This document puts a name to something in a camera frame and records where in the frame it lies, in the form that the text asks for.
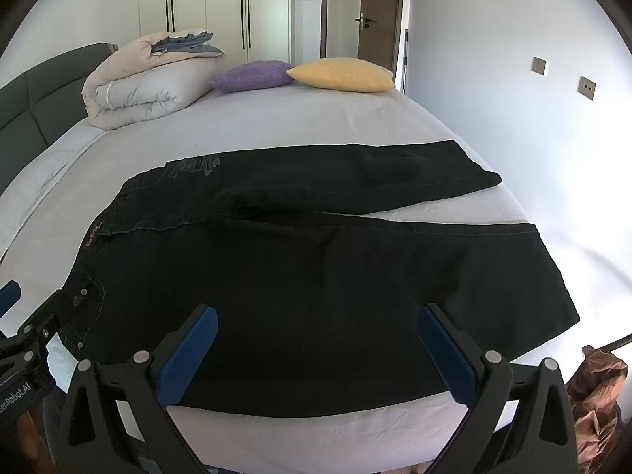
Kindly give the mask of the person left hand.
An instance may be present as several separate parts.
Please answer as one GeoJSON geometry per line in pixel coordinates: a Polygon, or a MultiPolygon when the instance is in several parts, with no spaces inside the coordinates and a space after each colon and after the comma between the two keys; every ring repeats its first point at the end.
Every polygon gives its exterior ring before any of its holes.
{"type": "Polygon", "coordinates": [[[49,449],[40,436],[31,415],[19,417],[16,425],[19,447],[36,474],[55,474],[56,467],[51,460],[49,449]]]}

